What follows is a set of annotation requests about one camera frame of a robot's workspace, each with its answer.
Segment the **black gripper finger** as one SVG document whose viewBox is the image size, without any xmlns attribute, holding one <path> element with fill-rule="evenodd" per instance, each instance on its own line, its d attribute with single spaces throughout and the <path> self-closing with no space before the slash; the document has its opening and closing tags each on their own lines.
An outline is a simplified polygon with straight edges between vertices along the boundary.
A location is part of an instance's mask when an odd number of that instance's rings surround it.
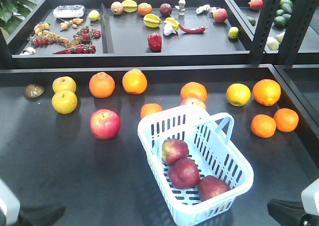
<svg viewBox="0 0 319 226">
<path fill-rule="evenodd" d="M 19 226 L 53 226 L 65 213 L 64 205 L 22 206 Z"/>
<path fill-rule="evenodd" d="M 306 213 L 302 202 L 271 199 L 267 202 L 268 214 L 281 226 L 302 226 Z"/>
</svg>

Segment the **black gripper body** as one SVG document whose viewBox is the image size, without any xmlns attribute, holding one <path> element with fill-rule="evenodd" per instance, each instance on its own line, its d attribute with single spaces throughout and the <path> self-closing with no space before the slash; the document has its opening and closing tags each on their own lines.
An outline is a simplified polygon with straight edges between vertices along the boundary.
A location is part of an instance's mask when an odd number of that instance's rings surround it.
<svg viewBox="0 0 319 226">
<path fill-rule="evenodd" d="M 308 213 L 299 214 L 299 226 L 319 226 L 319 217 Z"/>
</svg>

